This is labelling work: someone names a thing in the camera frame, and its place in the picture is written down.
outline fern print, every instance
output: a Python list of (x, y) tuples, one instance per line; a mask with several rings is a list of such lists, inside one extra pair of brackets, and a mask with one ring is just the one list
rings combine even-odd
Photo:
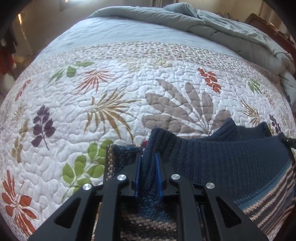
[(115, 130), (118, 137), (121, 139), (121, 134), (118, 128), (118, 122), (123, 124), (128, 133), (131, 136), (131, 140), (133, 142), (133, 135), (131, 132), (131, 128), (126, 120), (120, 114), (127, 114), (132, 116), (131, 114), (126, 112), (126, 108), (129, 108), (130, 103), (138, 101), (137, 99), (130, 99), (128, 101), (123, 101), (121, 98), (126, 93), (124, 91), (117, 92), (117, 89), (113, 91), (111, 94), (107, 94), (105, 92), (102, 98), (95, 104), (94, 97), (91, 98), (91, 107), (87, 110), (87, 123), (84, 128), (84, 132), (90, 126), (91, 121), (94, 120), (96, 122), (96, 129), (99, 126), (99, 122), (103, 122), (103, 130), (106, 133), (105, 123), (109, 122), (111, 127)]
[(96, 86), (96, 93), (98, 92), (99, 83), (105, 82), (108, 83), (114, 75), (109, 74), (109, 70), (98, 70), (97, 68), (92, 69), (90, 71), (84, 72), (85, 80), (82, 84), (78, 85), (75, 90), (77, 90), (76, 94), (80, 93), (80, 91), (85, 90), (84, 94), (87, 92), (90, 86), (94, 88)]
[(252, 120), (250, 121), (250, 123), (253, 126), (257, 126), (260, 123), (260, 116), (258, 111), (253, 107), (251, 107), (249, 104), (247, 104), (243, 98), (240, 98), (239, 96), (237, 97), (240, 99), (243, 107), (246, 109), (242, 111), (242, 113), (245, 114), (247, 117), (252, 117)]

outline silver screw head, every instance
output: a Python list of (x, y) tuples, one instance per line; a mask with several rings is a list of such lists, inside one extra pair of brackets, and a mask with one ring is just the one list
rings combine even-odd
[(207, 189), (214, 189), (215, 188), (214, 183), (207, 183), (205, 186), (206, 186)]
[(181, 177), (180, 177), (180, 175), (179, 174), (173, 174), (173, 175), (171, 175), (170, 176), (171, 177), (171, 179), (173, 179), (173, 180), (179, 180)]
[(89, 189), (91, 189), (91, 184), (90, 184), (90, 183), (86, 183), (86, 184), (84, 184), (84, 185), (82, 186), (82, 188), (83, 188), (84, 190), (89, 190)]
[(120, 181), (123, 181), (123, 180), (126, 179), (126, 175), (120, 174), (120, 175), (117, 176), (117, 179), (120, 180)]

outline light blue comforter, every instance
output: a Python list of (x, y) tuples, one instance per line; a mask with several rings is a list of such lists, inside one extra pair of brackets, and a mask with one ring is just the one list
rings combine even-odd
[(199, 35), (215, 41), (246, 60), (281, 76), (281, 85), (291, 104), (296, 104), (295, 67), (292, 56), (260, 30), (214, 13), (177, 3), (162, 8), (108, 7), (94, 12), (89, 18), (124, 17), (159, 24)]

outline brown palm leaf print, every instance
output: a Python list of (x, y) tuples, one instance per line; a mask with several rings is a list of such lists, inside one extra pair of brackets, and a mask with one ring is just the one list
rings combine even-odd
[(89, 87), (92, 85), (92, 88), (96, 85), (96, 93), (99, 88), (100, 82), (108, 83), (107, 80), (110, 80), (114, 75), (109, 74), (109, 70), (98, 70), (97, 68), (92, 69), (90, 71), (84, 72), (85, 80), (82, 84), (78, 85), (75, 90), (78, 90), (76, 94), (86, 88), (84, 94), (87, 92)]

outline knit fabric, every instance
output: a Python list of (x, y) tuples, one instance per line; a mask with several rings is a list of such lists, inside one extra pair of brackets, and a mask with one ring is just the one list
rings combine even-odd
[[(112, 158), (107, 158), (104, 180), (133, 163), (137, 152), (142, 149), (109, 147), (107, 156)], [(123, 207), (124, 240), (176, 239), (175, 207), (158, 200), (156, 152), (192, 183), (215, 183), (270, 239), (274, 227), (295, 205), (293, 155), (277, 136), (271, 136), (266, 123), (245, 128), (227, 119), (212, 136), (196, 140), (184, 140), (155, 128), (142, 158), (138, 205)]]

